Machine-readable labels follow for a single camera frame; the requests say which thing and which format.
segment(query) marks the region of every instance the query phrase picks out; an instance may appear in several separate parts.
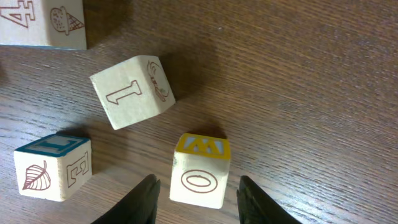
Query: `block with blue top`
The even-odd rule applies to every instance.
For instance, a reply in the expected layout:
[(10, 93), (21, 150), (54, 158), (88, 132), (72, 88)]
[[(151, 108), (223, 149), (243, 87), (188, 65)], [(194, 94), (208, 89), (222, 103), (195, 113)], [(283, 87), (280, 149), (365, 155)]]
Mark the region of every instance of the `block with blue top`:
[(92, 176), (91, 141), (52, 134), (14, 151), (21, 195), (64, 201)]

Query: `ice cream cone drawing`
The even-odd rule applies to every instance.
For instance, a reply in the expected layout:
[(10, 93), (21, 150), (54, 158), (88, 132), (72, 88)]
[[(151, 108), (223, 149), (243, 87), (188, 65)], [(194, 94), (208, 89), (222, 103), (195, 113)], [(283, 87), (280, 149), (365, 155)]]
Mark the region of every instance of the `ice cream cone drawing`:
[(64, 32), (65, 35), (73, 30), (83, 28), (84, 23), (80, 22), (76, 17), (69, 14), (65, 7), (61, 6), (60, 9), (53, 8), (50, 12), (51, 23), (54, 29), (58, 32)]

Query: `wooden table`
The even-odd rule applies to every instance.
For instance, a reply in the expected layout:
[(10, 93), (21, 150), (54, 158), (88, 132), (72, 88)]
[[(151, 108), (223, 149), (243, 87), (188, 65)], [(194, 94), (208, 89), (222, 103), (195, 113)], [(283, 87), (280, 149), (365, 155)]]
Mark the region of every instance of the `wooden table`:
[[(239, 223), (248, 175), (303, 223), (398, 223), (398, 4), (85, 0), (89, 50), (0, 47), (0, 223), (91, 223), (146, 175), (157, 223)], [(177, 104), (114, 131), (89, 76), (158, 55)], [(62, 203), (20, 196), (12, 152), (89, 134), (95, 175)], [(169, 200), (186, 132), (233, 149), (221, 210)]]

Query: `alphabet block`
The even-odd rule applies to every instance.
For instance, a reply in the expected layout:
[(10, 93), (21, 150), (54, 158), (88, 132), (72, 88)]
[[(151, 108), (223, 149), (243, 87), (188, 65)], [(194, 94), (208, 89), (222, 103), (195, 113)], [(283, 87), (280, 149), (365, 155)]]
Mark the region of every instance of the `alphabet block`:
[(62, 202), (92, 175), (91, 141), (52, 134), (14, 151), (21, 195)]
[(83, 1), (0, 1), (0, 44), (86, 49)]
[(175, 103), (155, 56), (135, 56), (90, 78), (115, 130), (161, 114)]
[(230, 160), (228, 140), (184, 134), (174, 152), (170, 199), (221, 208)]

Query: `letter block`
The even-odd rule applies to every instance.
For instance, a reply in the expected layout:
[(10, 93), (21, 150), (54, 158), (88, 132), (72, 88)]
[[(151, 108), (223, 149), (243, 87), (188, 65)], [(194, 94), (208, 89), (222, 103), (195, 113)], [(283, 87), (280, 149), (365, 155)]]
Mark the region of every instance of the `letter block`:
[(228, 140), (184, 134), (174, 152), (170, 199), (221, 208), (230, 160)]
[(175, 104), (156, 56), (135, 56), (90, 78), (115, 130), (161, 114)]
[(83, 1), (0, 1), (0, 44), (85, 50)]
[(21, 195), (64, 201), (92, 175), (91, 141), (52, 134), (14, 151)]

